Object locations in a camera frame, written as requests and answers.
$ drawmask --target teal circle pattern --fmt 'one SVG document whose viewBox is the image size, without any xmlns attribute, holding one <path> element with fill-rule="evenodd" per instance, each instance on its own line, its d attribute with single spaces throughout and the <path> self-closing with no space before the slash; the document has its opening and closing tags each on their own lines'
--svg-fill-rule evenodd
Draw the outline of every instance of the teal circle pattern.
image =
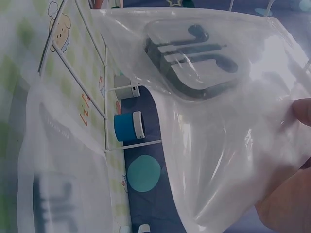
<svg viewBox="0 0 311 233">
<path fill-rule="evenodd" d="M 302 11 L 310 11 L 311 9 L 311 2 L 310 0 L 301 0 L 299 3 L 299 8 Z"/>
<path fill-rule="evenodd" d="M 160 164 L 150 155 L 141 155 L 134 160 L 127 170 L 127 181 L 137 192 L 148 192 L 159 181 Z"/>
<path fill-rule="evenodd" d="M 264 14 L 266 13 L 266 9 L 263 8 L 256 8 L 255 11 L 262 16 L 264 16 Z M 272 15 L 272 11 L 269 11 L 268 17 L 271 17 Z"/>
</svg>

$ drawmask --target cartoon chef character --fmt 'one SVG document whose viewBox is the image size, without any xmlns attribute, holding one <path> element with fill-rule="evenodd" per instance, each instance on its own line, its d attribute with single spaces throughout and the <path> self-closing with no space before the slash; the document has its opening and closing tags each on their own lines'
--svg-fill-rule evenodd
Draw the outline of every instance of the cartoon chef character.
<svg viewBox="0 0 311 233">
<path fill-rule="evenodd" d="M 48 14 L 51 17 L 49 31 L 51 31 L 52 29 L 52 26 L 56 20 L 57 13 L 58 13 L 58 5 L 56 2 L 51 1 L 48 9 Z M 65 52 L 69 44 L 69 29 L 71 27 L 71 21 L 70 18 L 65 14 L 61 14 L 59 17 L 60 19 L 56 25 L 56 30 L 54 32 L 53 39 L 59 46 L 60 50 L 62 52 Z M 51 51 L 52 52 L 55 51 L 53 45 L 51 45 Z"/>
<path fill-rule="evenodd" d="M 123 175 L 122 175 L 121 184 L 122 184 L 122 186 L 123 186 L 125 192 L 127 193 L 126 176 L 123 176 Z"/>
<path fill-rule="evenodd" d="M 100 90 L 102 96 L 105 97 L 104 79 L 101 75 L 99 78 L 99 90 Z"/>
</svg>

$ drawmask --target clear plastic bag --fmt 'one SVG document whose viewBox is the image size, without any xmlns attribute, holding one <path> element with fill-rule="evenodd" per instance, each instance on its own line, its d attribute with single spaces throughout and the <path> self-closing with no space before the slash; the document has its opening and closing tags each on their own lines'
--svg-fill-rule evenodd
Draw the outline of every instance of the clear plastic bag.
<svg viewBox="0 0 311 233">
<path fill-rule="evenodd" d="M 39 83 L 26 107 L 18 160 L 19 233 L 107 232 L 113 219 L 105 154 Z"/>
<path fill-rule="evenodd" d="M 291 109 L 310 96 L 307 58 L 278 20 L 207 9 L 92 13 L 123 74 L 155 100 L 187 232 L 221 233 L 311 155 L 311 130 Z"/>
</svg>

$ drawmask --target white speaker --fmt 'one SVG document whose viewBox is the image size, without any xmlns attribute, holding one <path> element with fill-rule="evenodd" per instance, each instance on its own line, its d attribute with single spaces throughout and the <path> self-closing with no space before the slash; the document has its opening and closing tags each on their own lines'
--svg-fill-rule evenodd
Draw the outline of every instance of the white speaker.
<svg viewBox="0 0 311 233">
<path fill-rule="evenodd" d="M 133 82 L 126 76 L 118 75 L 114 78 L 114 86 L 116 87 L 122 87 L 122 86 L 130 86 L 130 85 L 136 85 L 138 83 Z M 115 90 L 116 96 L 119 100 L 127 99 L 127 98 L 133 98 L 140 96 L 140 91 L 138 86 L 134 87 L 128 87 L 124 89 Z"/>
</svg>

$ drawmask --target human hand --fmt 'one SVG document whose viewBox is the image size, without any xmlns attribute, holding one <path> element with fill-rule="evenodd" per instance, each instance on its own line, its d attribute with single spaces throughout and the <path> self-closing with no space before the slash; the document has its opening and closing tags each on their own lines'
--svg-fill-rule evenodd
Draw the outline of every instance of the human hand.
<svg viewBox="0 0 311 233">
<path fill-rule="evenodd" d="M 311 98 L 296 100 L 293 111 L 300 122 L 311 126 Z M 280 233 L 311 232 L 310 166 L 309 159 L 298 172 L 255 205 L 260 220 L 268 228 Z"/>
</svg>

